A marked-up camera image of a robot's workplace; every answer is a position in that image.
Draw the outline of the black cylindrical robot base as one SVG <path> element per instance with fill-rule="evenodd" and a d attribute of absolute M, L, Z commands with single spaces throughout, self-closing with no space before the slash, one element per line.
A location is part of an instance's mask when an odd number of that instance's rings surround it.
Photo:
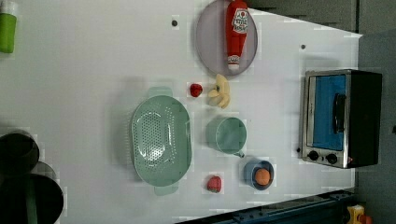
<path fill-rule="evenodd" d="M 1 224 L 55 224 L 64 194 L 52 168 L 39 160 L 35 140 L 24 133 L 1 137 Z"/>

